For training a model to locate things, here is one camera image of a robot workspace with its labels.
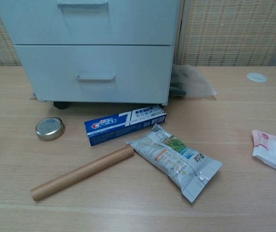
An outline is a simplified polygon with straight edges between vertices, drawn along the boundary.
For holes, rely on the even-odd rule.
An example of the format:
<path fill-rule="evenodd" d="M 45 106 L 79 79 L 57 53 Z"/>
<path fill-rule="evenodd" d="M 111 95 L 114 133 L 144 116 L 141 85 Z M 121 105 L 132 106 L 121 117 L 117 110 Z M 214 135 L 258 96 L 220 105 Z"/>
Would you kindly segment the white drawer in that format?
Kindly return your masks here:
<path fill-rule="evenodd" d="M 55 102 L 166 104 L 171 46 L 17 45 L 37 99 Z M 77 75 L 115 75 L 105 83 L 77 82 Z"/>

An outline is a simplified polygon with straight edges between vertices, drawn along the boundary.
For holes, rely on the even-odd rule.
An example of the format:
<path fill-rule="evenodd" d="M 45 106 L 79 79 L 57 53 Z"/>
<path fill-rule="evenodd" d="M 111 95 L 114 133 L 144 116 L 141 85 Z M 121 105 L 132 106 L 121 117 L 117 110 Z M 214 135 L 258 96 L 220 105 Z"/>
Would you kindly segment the short silver drawer handle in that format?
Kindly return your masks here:
<path fill-rule="evenodd" d="M 85 74 L 85 75 L 77 75 L 77 82 L 81 83 L 105 83 L 105 82 L 113 82 L 115 81 L 115 75 L 96 75 L 96 74 Z"/>

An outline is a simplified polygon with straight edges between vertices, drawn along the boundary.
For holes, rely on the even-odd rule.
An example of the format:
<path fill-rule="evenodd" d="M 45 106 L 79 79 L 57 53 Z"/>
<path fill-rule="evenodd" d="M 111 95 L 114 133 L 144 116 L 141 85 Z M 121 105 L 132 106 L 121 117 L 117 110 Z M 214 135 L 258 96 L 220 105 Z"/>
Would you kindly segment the blue Crest toothpaste box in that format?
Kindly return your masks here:
<path fill-rule="evenodd" d="M 94 146 L 114 138 L 165 121 L 167 113 L 159 105 L 152 105 L 124 113 L 92 119 L 84 123 L 90 145 Z"/>

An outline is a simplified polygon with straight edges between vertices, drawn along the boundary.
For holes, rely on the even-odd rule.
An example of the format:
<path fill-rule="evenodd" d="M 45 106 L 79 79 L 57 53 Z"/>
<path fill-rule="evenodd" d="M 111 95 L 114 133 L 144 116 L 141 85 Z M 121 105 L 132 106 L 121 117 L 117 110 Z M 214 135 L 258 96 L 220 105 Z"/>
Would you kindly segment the silver printed snack bag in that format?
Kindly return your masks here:
<path fill-rule="evenodd" d="M 223 165 L 222 162 L 186 146 L 158 124 L 130 145 L 134 151 L 165 173 L 191 203 Z"/>

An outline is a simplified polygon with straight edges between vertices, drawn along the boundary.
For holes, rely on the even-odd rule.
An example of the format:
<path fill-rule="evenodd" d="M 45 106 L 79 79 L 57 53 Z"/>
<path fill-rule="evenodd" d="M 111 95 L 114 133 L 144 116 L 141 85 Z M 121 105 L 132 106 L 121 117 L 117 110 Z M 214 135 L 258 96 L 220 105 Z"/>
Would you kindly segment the clear plastic bag dark contents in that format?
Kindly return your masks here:
<path fill-rule="evenodd" d="M 217 92 L 211 83 L 194 66 L 172 66 L 170 97 L 209 98 L 216 95 Z"/>

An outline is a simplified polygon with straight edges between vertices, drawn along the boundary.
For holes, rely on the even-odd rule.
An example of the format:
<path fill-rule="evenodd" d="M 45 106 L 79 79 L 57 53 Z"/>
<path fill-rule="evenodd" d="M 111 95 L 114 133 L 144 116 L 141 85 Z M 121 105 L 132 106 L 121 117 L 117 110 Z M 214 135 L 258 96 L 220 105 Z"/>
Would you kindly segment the wooden rolling pin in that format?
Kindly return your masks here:
<path fill-rule="evenodd" d="M 30 191 L 32 199 L 34 201 L 40 201 L 133 155 L 134 150 L 132 146 L 127 145 L 122 149 L 107 154 L 93 162 L 33 188 Z"/>

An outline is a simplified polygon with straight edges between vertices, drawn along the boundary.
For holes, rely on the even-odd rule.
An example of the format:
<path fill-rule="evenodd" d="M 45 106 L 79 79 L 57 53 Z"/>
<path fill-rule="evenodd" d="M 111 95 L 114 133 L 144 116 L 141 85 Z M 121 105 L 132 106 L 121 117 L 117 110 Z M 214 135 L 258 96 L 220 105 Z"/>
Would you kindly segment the black caster wheel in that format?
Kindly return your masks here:
<path fill-rule="evenodd" d="M 54 107 L 60 110 L 64 110 L 69 108 L 69 106 L 71 105 L 70 102 L 64 102 L 64 101 L 55 101 L 53 103 Z"/>

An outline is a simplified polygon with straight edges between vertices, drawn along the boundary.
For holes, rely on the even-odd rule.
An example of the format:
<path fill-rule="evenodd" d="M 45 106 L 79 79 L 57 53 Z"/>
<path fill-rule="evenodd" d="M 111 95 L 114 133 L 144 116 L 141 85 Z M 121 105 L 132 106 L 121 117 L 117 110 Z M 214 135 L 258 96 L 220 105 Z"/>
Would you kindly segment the round metal tin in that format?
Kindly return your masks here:
<path fill-rule="evenodd" d="M 58 117 L 48 117 L 41 120 L 35 128 L 39 139 L 50 141 L 59 138 L 65 132 L 65 125 Z"/>

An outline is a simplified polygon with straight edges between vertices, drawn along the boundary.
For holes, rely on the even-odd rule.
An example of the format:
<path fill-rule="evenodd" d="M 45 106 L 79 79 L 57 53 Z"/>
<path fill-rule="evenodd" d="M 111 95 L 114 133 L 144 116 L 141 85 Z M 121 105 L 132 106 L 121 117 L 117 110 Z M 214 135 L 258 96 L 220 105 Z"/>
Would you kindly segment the white round desk grommet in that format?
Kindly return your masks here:
<path fill-rule="evenodd" d="M 253 82 L 258 82 L 258 83 L 264 83 L 267 81 L 267 77 L 261 73 L 258 73 L 258 72 L 255 72 L 255 73 L 252 73 L 252 72 L 249 72 L 246 74 L 246 77 L 253 81 Z"/>

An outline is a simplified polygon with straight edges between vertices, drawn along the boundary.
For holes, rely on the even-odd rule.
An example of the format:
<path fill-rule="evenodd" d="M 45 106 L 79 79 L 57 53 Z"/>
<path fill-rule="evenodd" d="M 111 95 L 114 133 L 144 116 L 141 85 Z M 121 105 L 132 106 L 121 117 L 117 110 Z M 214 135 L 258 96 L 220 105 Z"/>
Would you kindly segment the pink wet wipes pack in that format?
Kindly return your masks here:
<path fill-rule="evenodd" d="M 276 169 L 276 136 L 260 130 L 252 130 L 252 137 L 252 156 Z"/>

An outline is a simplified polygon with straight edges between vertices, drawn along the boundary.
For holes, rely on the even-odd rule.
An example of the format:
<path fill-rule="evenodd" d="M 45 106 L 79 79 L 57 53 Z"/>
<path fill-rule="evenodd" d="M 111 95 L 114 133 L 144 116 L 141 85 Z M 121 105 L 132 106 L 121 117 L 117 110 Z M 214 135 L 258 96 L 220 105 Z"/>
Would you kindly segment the white drawer front panel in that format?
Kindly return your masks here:
<path fill-rule="evenodd" d="M 57 3 L 100 3 L 98 10 Z M 179 0 L 0 0 L 0 17 L 18 45 L 171 45 Z"/>

